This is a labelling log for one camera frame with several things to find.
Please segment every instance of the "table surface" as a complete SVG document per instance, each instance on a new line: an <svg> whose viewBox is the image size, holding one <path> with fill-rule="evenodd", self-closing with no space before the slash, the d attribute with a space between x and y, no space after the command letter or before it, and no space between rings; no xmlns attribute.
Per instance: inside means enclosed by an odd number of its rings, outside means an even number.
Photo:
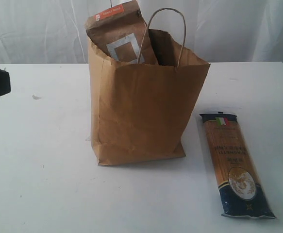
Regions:
<svg viewBox="0 0 283 233"><path fill-rule="evenodd" d="M283 232L283 64L213 63L183 134L187 157L98 166L86 64L0 65L0 233ZM199 113L238 114L277 220L222 217Z"/></svg>

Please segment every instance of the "paper bag handle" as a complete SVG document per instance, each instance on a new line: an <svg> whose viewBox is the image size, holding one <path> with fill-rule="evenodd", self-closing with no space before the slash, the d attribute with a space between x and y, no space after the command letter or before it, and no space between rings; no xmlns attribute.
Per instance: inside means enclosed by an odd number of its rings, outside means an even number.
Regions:
<svg viewBox="0 0 283 233"><path fill-rule="evenodd" d="M183 43L182 43L182 46L181 46L181 50L180 50L180 54L179 54L179 59L178 59L178 64L177 64L177 67L179 67L179 63L180 63L180 59L181 59L181 56L182 56L182 51L183 51L183 47L184 47L184 43L185 43L185 38L186 38L186 24L185 24L185 19L184 19L183 14L182 14L180 11L178 11L178 10L176 10L176 9L174 9L174 8L169 8L169 7L165 7L165 8L158 9L158 10L155 11L155 12L153 13L153 15L151 16L151 18L150 18L150 20L149 20L149 23L148 23L148 25L147 25L146 31L145 31L145 33L144 33L144 35L143 35L143 38L142 38L142 42L141 42L141 46L140 46L140 51L139 51L139 55L138 55L138 59L137 59L137 64L140 62L141 50L142 50L143 42L144 42L144 40L145 40L145 37L146 37L147 32L149 31L149 27L150 27L150 24L151 24L151 22L152 22L152 19L154 18L154 16L155 16L158 12L163 11L163 10L175 11L175 12L177 12L178 14L180 14L181 17L182 17L182 19L183 19L183 24L184 24L184 36L183 36Z"/></svg>

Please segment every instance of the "orange label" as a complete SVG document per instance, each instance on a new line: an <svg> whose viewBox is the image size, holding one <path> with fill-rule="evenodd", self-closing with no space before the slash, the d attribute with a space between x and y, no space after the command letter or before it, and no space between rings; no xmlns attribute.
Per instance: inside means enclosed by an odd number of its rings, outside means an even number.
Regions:
<svg viewBox="0 0 283 233"><path fill-rule="evenodd" d="M116 15L118 13L121 13L124 11L123 5L117 5L112 8L109 8L108 10L105 10L103 12L100 12L99 14L95 15L96 21L99 21L101 19Z"/></svg>

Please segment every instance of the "white curtain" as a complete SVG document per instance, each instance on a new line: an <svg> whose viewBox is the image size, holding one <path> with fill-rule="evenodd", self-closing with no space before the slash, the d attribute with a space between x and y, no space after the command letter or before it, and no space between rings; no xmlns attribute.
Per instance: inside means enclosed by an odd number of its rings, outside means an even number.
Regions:
<svg viewBox="0 0 283 233"><path fill-rule="evenodd" d="M162 7L183 12L186 46L209 62L283 61L283 0L138 2L146 21ZM109 0L0 0L0 63L86 63L83 25L109 6ZM160 12L151 27L182 40L174 12Z"/></svg>

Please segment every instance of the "pasta package label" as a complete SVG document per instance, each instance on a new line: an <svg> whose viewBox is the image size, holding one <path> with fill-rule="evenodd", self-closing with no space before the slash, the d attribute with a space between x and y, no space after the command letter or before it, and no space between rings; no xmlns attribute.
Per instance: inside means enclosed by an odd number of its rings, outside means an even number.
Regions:
<svg viewBox="0 0 283 233"><path fill-rule="evenodd" d="M267 203L236 115L201 116L224 209L222 215L276 218Z"/></svg>

